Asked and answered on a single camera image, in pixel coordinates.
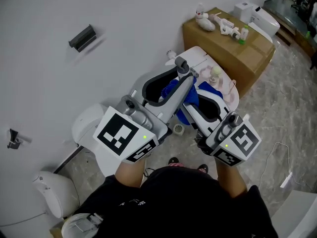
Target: gray floor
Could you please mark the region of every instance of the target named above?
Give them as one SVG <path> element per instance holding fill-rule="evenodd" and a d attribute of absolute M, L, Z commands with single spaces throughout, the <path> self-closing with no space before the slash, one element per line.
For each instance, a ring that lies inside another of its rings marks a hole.
<path fill-rule="evenodd" d="M 273 38 L 276 53 L 251 90 L 240 100 L 238 113 L 248 113 L 251 123 L 262 138 L 252 157 L 239 166 L 248 187 L 259 185 L 266 160 L 275 142 L 289 146 L 292 179 L 282 189 L 288 176 L 287 147 L 277 145 L 267 162 L 261 185 L 262 197 L 271 215 L 282 205 L 292 189 L 310 192 L 317 180 L 317 72 L 310 71 L 310 59 L 297 44 L 286 46 Z M 171 121 L 171 127 L 177 122 Z M 157 169 L 176 156 L 187 167 L 197 168 L 206 163 L 209 174 L 216 178 L 215 162 L 204 155 L 193 140 L 195 131 L 186 128 L 183 136 L 172 135 L 147 159 L 147 167 Z M 94 154 L 84 149 L 61 171 L 73 179 L 81 203 L 104 181 Z"/>
<path fill-rule="evenodd" d="M 291 7 L 293 4 L 295 4 L 293 0 L 269 0 L 264 3 L 263 9 L 278 16 L 290 27 L 299 31 L 303 36 L 306 36 L 308 31 L 307 25 L 297 15 L 297 11 Z M 308 38 L 308 42 L 317 49 L 317 43 L 311 36 Z"/>

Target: blue cloth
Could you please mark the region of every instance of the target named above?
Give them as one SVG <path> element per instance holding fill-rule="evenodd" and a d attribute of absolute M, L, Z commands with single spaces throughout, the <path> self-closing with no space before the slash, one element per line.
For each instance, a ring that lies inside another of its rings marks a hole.
<path fill-rule="evenodd" d="M 189 90 L 184 103 L 190 103 L 193 105 L 196 105 L 197 107 L 199 107 L 199 98 L 198 98 L 198 93 L 196 91 L 196 88 L 194 86 L 194 84 L 196 83 L 197 79 L 194 78 L 194 82 L 192 85 L 192 88 Z M 165 99 L 168 94 L 173 90 L 173 88 L 178 84 L 178 80 L 177 79 L 173 79 L 172 81 L 170 81 L 170 83 L 162 90 L 161 92 L 161 96 L 163 97 L 163 99 Z M 222 93 L 220 93 L 219 91 L 215 90 L 211 85 L 209 85 L 207 82 L 203 82 L 199 85 L 198 87 L 199 89 L 217 94 L 218 96 L 220 96 L 221 98 L 223 98 Z M 188 122 L 188 120 L 186 119 L 184 113 L 179 110 L 177 113 L 177 118 L 185 125 L 190 125 L 190 123 Z"/>
<path fill-rule="evenodd" d="M 216 89 L 214 89 L 211 85 L 209 85 L 206 81 L 204 81 L 203 83 L 201 83 L 199 86 L 198 86 L 199 89 L 202 89 L 202 90 L 205 90 L 205 91 L 208 91 L 208 92 L 211 92 L 211 93 L 214 93 L 218 96 L 220 96 L 222 99 L 223 99 L 223 95 L 221 92 L 217 91 Z"/>

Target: brown box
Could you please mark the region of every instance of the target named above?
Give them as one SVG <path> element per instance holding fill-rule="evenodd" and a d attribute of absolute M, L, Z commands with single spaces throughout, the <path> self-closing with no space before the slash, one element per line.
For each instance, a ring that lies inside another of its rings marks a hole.
<path fill-rule="evenodd" d="M 217 14 L 225 18 L 241 31 L 245 23 L 214 8 L 208 14 Z M 271 61 L 275 46 L 260 33 L 249 27 L 249 35 L 244 45 L 229 35 L 221 35 L 220 27 L 216 24 L 216 30 L 207 32 L 203 30 L 193 18 L 183 24 L 183 37 L 185 50 L 194 46 L 201 47 L 207 52 L 228 74 L 231 79 L 237 81 L 237 89 L 240 98 L 252 87 L 259 76 Z"/>

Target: shoe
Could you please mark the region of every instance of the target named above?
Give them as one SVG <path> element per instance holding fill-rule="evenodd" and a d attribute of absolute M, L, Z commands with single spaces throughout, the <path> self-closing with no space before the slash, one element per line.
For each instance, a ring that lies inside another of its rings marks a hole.
<path fill-rule="evenodd" d="M 209 168 L 208 168 L 208 166 L 207 166 L 206 164 L 200 165 L 197 169 L 198 169 L 198 170 L 199 170 L 199 169 L 205 169 L 206 174 L 208 174 L 208 171 L 209 171 Z"/>
<path fill-rule="evenodd" d="M 168 164 L 171 164 L 171 163 L 179 163 L 179 160 L 176 157 L 173 157 L 168 161 Z"/>

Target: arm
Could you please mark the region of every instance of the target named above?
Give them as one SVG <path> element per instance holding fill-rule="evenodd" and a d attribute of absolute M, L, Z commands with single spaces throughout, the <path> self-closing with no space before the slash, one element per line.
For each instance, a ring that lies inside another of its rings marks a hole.
<path fill-rule="evenodd" d="M 139 188 L 143 179 L 144 167 L 145 158 L 134 164 L 121 162 L 114 176 L 119 183 L 125 186 Z"/>
<path fill-rule="evenodd" d="M 234 198 L 247 193 L 247 186 L 236 167 L 229 167 L 216 159 L 218 181 L 220 186 Z"/>

